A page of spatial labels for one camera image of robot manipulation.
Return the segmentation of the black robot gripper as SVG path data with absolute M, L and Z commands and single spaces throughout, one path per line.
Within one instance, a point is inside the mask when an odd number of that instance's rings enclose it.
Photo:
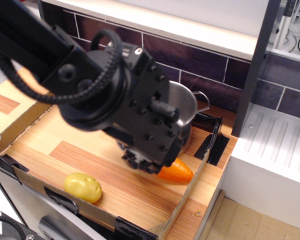
M 183 143 L 180 110 L 169 104 L 166 75 L 145 50 L 130 43 L 112 42 L 88 56 L 107 84 L 85 100 L 60 104 L 64 120 L 115 138 L 127 148 L 122 158 L 135 170 L 158 174 L 169 167 Z

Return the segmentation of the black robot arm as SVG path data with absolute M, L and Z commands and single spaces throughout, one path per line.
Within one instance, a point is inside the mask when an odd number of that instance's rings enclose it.
M 166 75 L 145 49 L 111 30 L 85 51 L 20 1 L 0 0 L 0 69 L 25 95 L 57 105 L 71 126 L 121 142 L 134 169 L 157 174 L 182 148 Z

